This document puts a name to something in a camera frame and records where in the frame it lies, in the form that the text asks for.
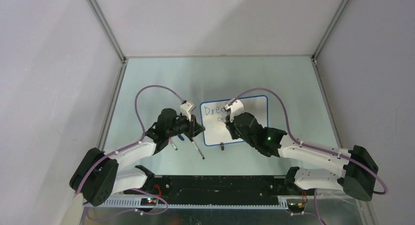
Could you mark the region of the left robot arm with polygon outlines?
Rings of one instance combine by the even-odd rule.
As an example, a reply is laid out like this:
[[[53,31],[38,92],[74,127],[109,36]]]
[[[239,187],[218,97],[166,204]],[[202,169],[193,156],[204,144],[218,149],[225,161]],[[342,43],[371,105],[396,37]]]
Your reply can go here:
[[[157,121],[145,132],[143,140],[108,154],[97,148],[89,149],[72,175],[69,186],[93,206],[103,204],[112,194],[133,188],[149,194],[155,187],[151,172],[133,164],[161,152],[171,137],[185,135],[193,139],[204,131],[205,127],[194,115],[163,109]]]

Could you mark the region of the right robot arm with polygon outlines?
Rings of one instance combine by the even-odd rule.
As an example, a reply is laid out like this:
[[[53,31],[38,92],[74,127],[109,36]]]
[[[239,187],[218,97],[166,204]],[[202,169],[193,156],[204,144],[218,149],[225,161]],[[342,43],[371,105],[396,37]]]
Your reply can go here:
[[[355,145],[351,150],[310,149],[299,140],[293,141],[284,130],[263,127],[248,112],[234,118],[227,115],[225,125],[233,139],[242,139],[266,157],[291,158],[318,166],[317,169],[290,167],[284,180],[289,194],[327,189],[343,191],[361,201],[372,200],[378,166],[366,148]]]

